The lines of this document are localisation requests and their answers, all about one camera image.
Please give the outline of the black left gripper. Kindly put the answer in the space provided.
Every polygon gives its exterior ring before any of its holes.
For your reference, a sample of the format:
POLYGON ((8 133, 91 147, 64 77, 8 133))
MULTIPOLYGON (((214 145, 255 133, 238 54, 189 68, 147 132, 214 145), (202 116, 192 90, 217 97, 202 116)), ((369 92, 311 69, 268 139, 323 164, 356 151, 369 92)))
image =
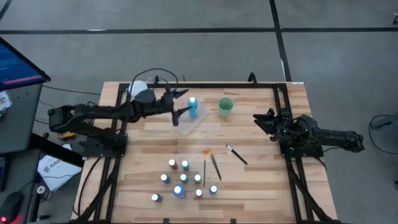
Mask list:
POLYGON ((162 103, 162 108, 163 110, 166 110, 166 112, 171 112, 172 114, 172 123, 174 126, 178 126, 179 124, 179 117, 184 114, 184 112, 189 111, 192 107, 188 106, 186 108, 178 109, 175 110, 174 108, 174 99, 178 99, 186 92, 188 92, 189 89, 184 89, 184 90, 173 90, 171 89, 169 84, 165 85, 165 92, 163 96, 161 97, 161 103, 162 103))

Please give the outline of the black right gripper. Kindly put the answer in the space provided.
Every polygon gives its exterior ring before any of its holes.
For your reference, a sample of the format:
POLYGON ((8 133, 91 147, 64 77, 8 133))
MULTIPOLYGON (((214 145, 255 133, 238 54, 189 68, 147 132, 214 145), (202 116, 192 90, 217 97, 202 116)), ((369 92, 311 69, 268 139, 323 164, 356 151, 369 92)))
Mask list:
POLYGON ((292 118, 287 109, 281 109, 276 116, 273 108, 266 114, 254 114, 254 122, 266 133, 272 135, 270 140, 276 142, 291 126, 292 118))

